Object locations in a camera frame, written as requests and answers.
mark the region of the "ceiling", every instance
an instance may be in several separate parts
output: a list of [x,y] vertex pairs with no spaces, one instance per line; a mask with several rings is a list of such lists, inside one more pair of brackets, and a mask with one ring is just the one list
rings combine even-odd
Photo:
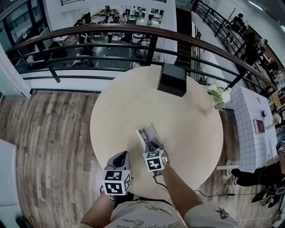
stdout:
[[273,19],[285,25],[285,0],[251,0],[263,8]]

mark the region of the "wooden handrail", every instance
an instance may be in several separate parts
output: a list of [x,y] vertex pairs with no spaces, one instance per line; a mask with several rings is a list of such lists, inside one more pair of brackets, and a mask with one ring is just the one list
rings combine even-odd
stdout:
[[180,41],[187,43],[188,45],[193,45],[199,48],[202,48],[206,51],[219,55],[241,67],[246,69],[247,71],[253,73],[261,80],[263,80],[266,84],[270,85],[272,88],[277,90],[275,84],[265,78],[261,73],[255,70],[253,67],[239,59],[238,57],[228,53],[227,51],[218,48],[212,44],[209,44],[205,41],[201,41],[199,39],[184,35],[182,33],[177,33],[171,30],[166,30],[162,28],[154,28],[151,26],[144,26],[144,25],[134,25],[134,24],[87,24],[81,26],[73,26],[68,28],[62,28],[58,30],[54,30],[49,32],[45,35],[38,35],[32,37],[26,41],[23,41],[14,47],[10,48],[6,53],[10,53],[11,51],[21,49],[29,44],[37,43],[39,41],[55,38],[55,37],[62,37],[67,35],[74,35],[79,33],[106,33],[106,32],[123,32],[123,33],[139,33],[139,34],[149,34],[149,35],[156,35],[158,37]]

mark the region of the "person's left arm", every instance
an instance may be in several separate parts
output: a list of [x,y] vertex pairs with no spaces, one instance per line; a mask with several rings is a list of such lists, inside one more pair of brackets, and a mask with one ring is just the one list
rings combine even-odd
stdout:
[[285,157],[283,153],[280,154],[280,169],[281,173],[285,175]]
[[110,223],[114,206],[115,201],[103,192],[80,223],[93,228],[104,228]]

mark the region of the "glass window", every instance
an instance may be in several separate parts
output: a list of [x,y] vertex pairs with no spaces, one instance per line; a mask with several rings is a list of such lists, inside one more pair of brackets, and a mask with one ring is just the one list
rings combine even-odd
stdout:
[[35,21],[38,22],[40,19],[42,19],[41,9],[38,0],[31,0],[31,4]]
[[32,22],[26,3],[15,9],[6,19],[15,43],[21,38],[26,38],[31,31]]
[[10,40],[7,36],[7,33],[4,29],[3,22],[0,22],[0,43],[4,51],[7,51],[9,48],[12,47]]

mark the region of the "rectangular table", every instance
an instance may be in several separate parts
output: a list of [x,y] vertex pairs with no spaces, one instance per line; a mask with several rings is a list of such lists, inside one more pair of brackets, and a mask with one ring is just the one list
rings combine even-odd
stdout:
[[[272,126],[271,110],[265,97],[240,85],[233,87],[231,99],[239,131],[240,170],[254,172],[277,155],[277,137]],[[268,115],[265,118],[261,114],[263,110]],[[256,133],[255,119],[264,121],[265,133]]]

